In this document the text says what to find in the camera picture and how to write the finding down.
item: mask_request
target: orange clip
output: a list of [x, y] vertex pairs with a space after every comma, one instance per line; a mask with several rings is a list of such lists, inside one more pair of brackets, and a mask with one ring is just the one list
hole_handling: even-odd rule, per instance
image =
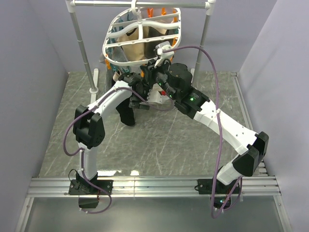
[[164, 7], [162, 8], [162, 13], [161, 13], [161, 15], [166, 15], [166, 11], [165, 11], [165, 8], [164, 8]]
[[106, 64], [106, 68], [107, 68], [108, 70], [111, 70], [111, 69], [112, 69], [112, 67], [111, 67], [111, 65], [110, 65], [110, 62], [109, 62], [107, 59], [105, 59], [105, 64]]
[[172, 47], [173, 47], [173, 46], [175, 46], [175, 44], [176, 44], [177, 40], [178, 40], [178, 37], [174, 37], [174, 39], [173, 39], [173, 43], [172, 43]]
[[152, 18], [154, 16], [154, 9], [153, 8], [148, 8], [147, 12], [148, 12], [148, 18]]
[[178, 18], [174, 17], [174, 23], [178, 22]]

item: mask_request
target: white plastic part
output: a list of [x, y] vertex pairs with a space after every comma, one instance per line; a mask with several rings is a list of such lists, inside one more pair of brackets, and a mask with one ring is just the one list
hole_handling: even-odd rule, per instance
[[150, 90], [147, 102], [149, 104], [163, 104], [162, 95], [158, 91]]
[[112, 39], [118, 38], [137, 27], [139, 27], [139, 31], [143, 31], [143, 30], [140, 30], [140, 27], [141, 28], [142, 27], [153, 27], [153, 28], [161, 28], [161, 29], [176, 29], [179, 26], [180, 26], [180, 23], [159, 23], [159, 22], [154, 22], [154, 21], [144, 21], [142, 23], [135, 22], [135, 23], [132, 23], [126, 26], [124, 29], [118, 32], [112, 32], [112, 33], [107, 34], [106, 38], [112, 38]]
[[132, 0], [131, 11], [132, 11], [133, 15], [135, 15], [137, 17], [138, 27], [139, 27], [139, 40], [141, 40], [144, 37], [144, 35], [143, 35], [142, 17], [141, 17], [141, 13], [140, 13], [140, 8], [138, 8], [138, 10], [136, 11], [136, 8], [137, 8], [136, 7], [136, 2], [137, 2], [137, 0]]
[[[140, 10], [141, 11], [147, 10], [147, 8], [141, 7]], [[128, 61], [128, 62], [117, 62], [117, 61], [112, 60], [110, 57], [107, 56], [107, 49], [108, 48], [112, 48], [112, 47], [119, 47], [119, 46], [124, 46], [124, 45], [130, 45], [130, 44], [150, 43], [150, 42], [154, 42], [154, 41], [165, 41], [165, 40], [169, 40], [169, 39], [174, 39], [176, 37], [177, 37], [177, 41], [176, 41], [176, 43], [174, 44], [173, 47], [174, 48], [178, 47], [180, 42], [181, 42], [181, 38], [182, 38], [181, 37], [181, 32], [182, 32], [181, 11], [180, 11], [179, 8], [174, 8], [174, 10], [176, 12], [172, 13], [172, 14], [154, 16], [154, 17], [151, 17], [151, 18], [143, 18], [140, 24], [143, 27], [144, 26], [152, 26], [152, 27], [155, 27], [155, 28], [163, 28], [163, 29], [174, 29], [174, 28], [177, 28], [178, 29], [178, 33], [173, 34], [173, 35], [165, 35], [165, 36], [146, 38], [146, 39], [140, 39], [140, 37], [139, 37], [138, 40], [132, 40], [132, 41], [128, 41], [128, 42], [108, 44], [109, 38], [117, 38], [117, 37], [123, 35], [125, 30], [127, 30], [127, 32], [129, 32], [130, 30], [139, 27], [138, 20], [133, 20], [133, 21], [129, 21], [129, 22], [121, 22], [121, 23], [119, 23], [118, 22], [119, 19], [121, 17], [124, 18], [125, 15], [127, 15], [128, 13], [130, 13], [132, 11], [132, 9], [128, 9], [128, 10], [125, 10], [125, 11], [121, 12], [119, 15], [117, 15], [112, 20], [112, 22], [110, 24], [110, 27], [109, 27], [109, 30], [108, 30], [108, 32], [106, 34], [106, 37], [105, 37], [105, 40], [104, 40], [104, 43], [103, 43], [103, 47], [102, 47], [102, 52], [103, 52], [104, 57], [106, 57], [106, 59], [107, 59], [107, 61], [109, 63], [114, 64], [116, 66], [135, 66], [135, 65], [147, 64], [152, 59], [143, 59], [143, 60]], [[157, 21], [162, 20], [162, 19], [167, 20], [167, 21], [170, 20], [170, 22], [171, 22], [175, 17], [178, 18], [178, 22], [171, 23], [172, 25], [170, 25], [170, 23], [159, 23], [159, 22], [157, 22]], [[113, 28], [119, 28], [119, 27], [125, 27], [125, 28], [120, 30], [121, 33], [119, 33], [119, 31], [118, 32], [112, 32]]]
[[207, 9], [206, 15], [212, 15], [216, 0], [208, 0], [206, 2], [205, 8]]
[[67, 5], [69, 13], [75, 12], [75, 6], [71, 4], [71, 0], [66, 0], [66, 5]]
[[241, 174], [233, 167], [232, 162], [233, 161], [230, 161], [225, 166], [223, 166], [217, 175], [217, 180], [219, 180], [224, 185], [229, 185], [232, 181], [241, 176]]
[[[124, 81], [117, 81], [114, 85], [114, 88], [117, 89], [119, 87], [127, 87], [131, 88], [126, 82]], [[88, 105], [89, 109], [93, 108], [98, 102], [106, 95], [104, 94], [95, 102]], [[129, 98], [132, 95], [131, 91], [128, 90], [118, 90], [117, 92], [110, 95], [100, 106], [98, 109], [94, 111], [94, 113], [99, 113], [104, 121], [108, 117], [108, 115], [118, 106], [123, 100]], [[84, 144], [79, 143], [79, 147], [84, 149], [84, 172], [86, 177], [90, 180], [97, 174], [97, 153], [98, 147], [93, 147], [88, 149]], [[82, 166], [81, 161], [81, 152], [80, 152], [80, 167]], [[82, 176], [82, 170], [79, 169], [79, 175]]]
[[98, 89], [98, 69], [93, 70], [93, 82], [95, 83], [96, 90], [90, 88], [89, 92], [91, 93], [90, 103], [93, 103], [97, 99], [99, 93]]
[[[126, 82], [124, 81], [117, 81], [112, 89], [118, 89], [119, 87], [127, 87], [131, 88]], [[115, 93], [110, 95], [100, 106], [98, 109], [94, 111], [94, 113], [99, 113], [103, 119], [103, 121], [110, 115], [110, 113], [118, 106], [122, 101], [129, 98], [132, 95], [131, 91], [128, 90], [117, 90]], [[98, 102], [104, 97], [100, 97], [98, 100], [96, 100], [94, 103], [89, 104], [89, 109], [93, 108], [95, 105], [98, 104]]]
[[159, 59], [155, 62], [155, 65], [154, 65], [155, 68], [157, 66], [160, 66], [165, 59], [171, 59], [173, 57], [174, 55], [173, 51], [163, 53], [163, 50], [169, 50], [171, 48], [172, 48], [171, 45], [164, 45], [162, 48], [158, 48], [157, 53], [158, 53]]
[[[88, 180], [91, 180], [97, 174], [97, 153], [98, 147], [88, 149], [86, 145], [78, 143], [80, 148], [84, 149], [84, 173]], [[82, 166], [82, 152], [80, 151], [79, 166]], [[83, 177], [82, 169], [78, 170], [78, 174]]]
[[[216, 106], [213, 101], [205, 102], [201, 106], [202, 110], [196, 113], [194, 120], [203, 123], [214, 132], [219, 134]], [[238, 154], [248, 151], [248, 144], [253, 145], [256, 140], [256, 132], [245, 128], [230, 116], [220, 111], [223, 139], [225, 139]]]

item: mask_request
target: beige fabric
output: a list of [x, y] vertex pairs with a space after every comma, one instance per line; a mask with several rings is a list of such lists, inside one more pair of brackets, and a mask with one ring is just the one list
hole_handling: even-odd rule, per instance
[[[143, 34], [144, 38], [148, 37], [148, 27], [143, 27]], [[127, 42], [132, 40], [138, 40], [139, 38], [139, 29], [136, 28], [135, 32], [131, 34], [130, 36], [127, 36], [126, 34], [119, 37], [117, 42]], [[145, 43], [137, 43], [137, 44], [130, 44], [130, 45], [124, 45], [122, 46], [124, 53], [126, 55], [126, 58], [128, 61], [136, 61], [136, 60], [142, 60], [145, 58]]]

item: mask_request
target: black cloth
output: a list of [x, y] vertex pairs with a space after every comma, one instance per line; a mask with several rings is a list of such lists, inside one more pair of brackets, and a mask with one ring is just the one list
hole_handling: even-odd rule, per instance
[[129, 107], [130, 98], [125, 99], [123, 102], [121, 102], [117, 107], [116, 110], [118, 111], [120, 115], [120, 121], [127, 126], [134, 126], [135, 125], [135, 119], [134, 119], [134, 112], [133, 109]]

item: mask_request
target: metal frame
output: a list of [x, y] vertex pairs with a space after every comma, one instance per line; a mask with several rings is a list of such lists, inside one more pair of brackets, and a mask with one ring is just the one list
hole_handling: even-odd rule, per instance
[[[205, 197], [194, 190], [198, 179], [205, 176], [109, 176], [100, 180], [113, 180], [112, 197]], [[67, 178], [33, 178], [27, 197], [97, 197], [96, 195], [68, 195], [70, 181]], [[273, 176], [244, 177], [242, 195], [280, 196], [280, 189]]]
[[[235, 90], [239, 99], [246, 126], [252, 129], [252, 124], [243, 100], [236, 73], [232, 73]], [[259, 165], [258, 176], [243, 178], [243, 196], [273, 196], [284, 232], [291, 232], [291, 224], [282, 202], [280, 188], [276, 177], [268, 176], [263, 162]], [[212, 176], [109, 176], [99, 179], [113, 180], [113, 198], [135, 197], [210, 197], [199, 195], [194, 190], [198, 179], [212, 179]], [[67, 178], [33, 178], [25, 199], [16, 232], [25, 230], [34, 198], [77, 198], [85, 196], [70, 196], [68, 190], [70, 181]]]
[[[237, 93], [237, 97], [238, 97], [238, 100], [239, 100], [239, 104], [240, 104], [240, 107], [241, 107], [242, 115], [245, 119], [246, 127], [253, 130], [253, 126], [252, 126], [252, 123], [251, 123], [251, 120], [250, 120], [249, 112], [247, 110], [246, 103], [245, 103], [245, 100], [243, 98], [241, 88], [240, 88], [240, 85], [239, 85], [238, 74], [236, 72], [233, 72], [232, 78], [233, 78], [234, 87], [235, 87], [235, 90], [236, 90], [236, 93]], [[268, 176], [268, 173], [267, 173], [267, 170], [266, 170], [266, 167], [265, 167], [263, 160], [259, 164], [259, 172], [260, 172], [259, 176], [262, 176], [262, 175]], [[291, 226], [288, 214], [286, 212], [286, 209], [284, 207], [282, 196], [281, 195], [280, 196], [274, 196], [274, 200], [275, 200], [275, 204], [276, 204], [276, 207], [277, 207], [277, 211], [278, 211], [279, 218], [280, 218], [282, 227], [284, 229], [284, 232], [292, 232], [293, 231], [292, 226]]]
[[33, 201], [34, 201], [33, 197], [26, 197], [24, 206], [19, 216], [19, 220], [18, 220], [16, 229], [15, 229], [15, 232], [25, 231]]
[[[210, 16], [212, 15], [214, 4], [216, 0], [209, 0], [207, 2], [201, 3], [191, 3], [191, 2], [136, 2], [137, 7], [174, 7], [174, 8], [199, 8], [206, 9], [206, 18], [203, 27], [203, 33], [201, 37], [200, 47], [203, 48], [205, 44], [205, 38], [208, 30], [208, 23], [210, 20]], [[80, 27], [78, 25], [77, 16], [75, 12], [76, 6], [118, 6], [131, 7], [132, 2], [130, 1], [99, 1], [99, 0], [66, 0], [66, 4], [68, 7], [68, 11], [71, 15], [72, 23], [75, 29], [76, 38], [79, 44], [79, 48], [81, 50], [81, 54], [83, 57], [85, 69], [88, 75], [89, 83], [90, 83], [90, 93], [92, 94], [91, 102], [94, 102], [94, 98], [96, 98], [98, 94], [98, 75], [93, 77], [90, 69], [90, 65], [87, 58], [87, 53], [85, 50], [84, 42], [82, 39], [82, 34], [80, 31]], [[197, 61], [195, 68], [191, 70], [194, 73], [192, 83], [194, 84], [194, 80], [196, 80], [197, 73], [200, 69], [200, 61], [202, 59], [202, 52], [199, 50], [197, 55]]]

